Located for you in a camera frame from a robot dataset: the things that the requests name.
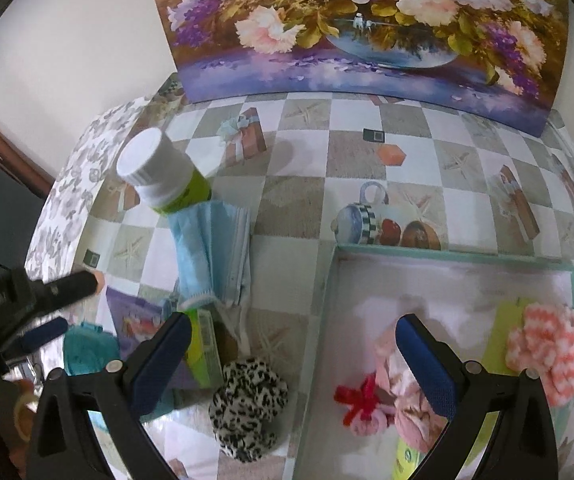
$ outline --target teal crochet item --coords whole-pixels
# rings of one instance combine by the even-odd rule
[[[62,341],[62,357],[67,375],[99,372],[110,361],[120,359],[118,340],[103,327],[83,321],[67,330]]]
[[[103,327],[83,321],[72,326],[62,342],[62,357],[68,375],[93,374],[101,371],[107,363],[120,359],[118,339]],[[141,416],[141,422],[154,420],[174,410],[174,393],[168,388],[160,397],[154,411]],[[97,428],[107,431],[107,426],[100,412],[88,412],[90,420]]]

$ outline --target blue vase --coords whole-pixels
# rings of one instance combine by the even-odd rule
[[[378,21],[360,22],[356,19],[336,18],[331,25],[339,30],[339,37],[328,34],[326,37],[331,44],[347,54],[359,57],[367,62],[377,64],[383,68],[434,68],[442,66],[458,57],[442,38],[433,35],[431,27],[418,23],[403,27]],[[396,29],[395,32],[404,32],[414,39],[413,48],[401,45],[397,41],[387,50],[379,50],[371,44],[370,37],[381,27]]]

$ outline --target pink flower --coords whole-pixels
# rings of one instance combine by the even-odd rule
[[[512,77],[507,72],[505,72],[502,68],[498,66],[496,67],[496,72],[498,73],[499,76],[497,82],[502,88],[504,88],[508,92],[511,92],[512,94],[516,95],[522,94],[522,88],[515,85]]]
[[[525,65],[539,73],[540,67],[547,60],[542,42],[529,27],[521,22],[511,22],[509,33],[518,40],[518,50],[522,54]]]
[[[454,0],[400,0],[398,10],[431,27],[448,25],[458,13]]]
[[[296,35],[305,28],[294,25],[285,30],[278,12],[273,7],[258,6],[246,20],[236,22],[240,44],[261,54],[289,52],[296,44]]]

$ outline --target checkered tablecloth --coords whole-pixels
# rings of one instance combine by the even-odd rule
[[[250,107],[257,110],[268,149],[225,167],[225,144],[216,131]],[[574,202],[552,156],[573,178],[574,158],[567,156],[568,135],[558,115],[536,139],[471,114],[359,94],[240,96],[180,105],[173,112],[156,120],[176,148],[209,177],[216,197],[251,211],[252,353],[266,358],[291,386],[281,444],[252,465],[219,453],[208,397],[149,423],[165,458],[182,461],[197,480],[291,478],[335,243],[330,225],[340,209],[358,201],[365,182],[382,184],[390,202],[411,205],[417,219],[435,230],[443,250],[574,263]],[[384,143],[405,153],[404,163],[385,166],[377,153],[381,144],[364,140],[363,128],[383,130]],[[533,241],[524,241],[516,217],[506,214],[489,186],[503,166],[512,170],[540,227]],[[94,263],[110,286],[157,301],[177,278],[171,232],[165,218],[144,205],[119,212],[121,186],[107,170],[94,189],[74,263],[82,264],[88,251],[98,254]],[[111,327],[102,296],[77,305],[70,319]],[[58,364],[58,355],[51,356],[44,358],[48,369]],[[574,400],[572,406],[559,449],[563,479],[574,479]],[[107,441],[103,436],[112,465],[125,472]]]

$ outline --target leopard print fabric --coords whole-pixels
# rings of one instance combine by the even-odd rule
[[[241,462],[254,462],[276,444],[263,429],[287,404],[287,383],[257,358],[229,363],[225,383],[213,396],[209,418],[222,451]]]

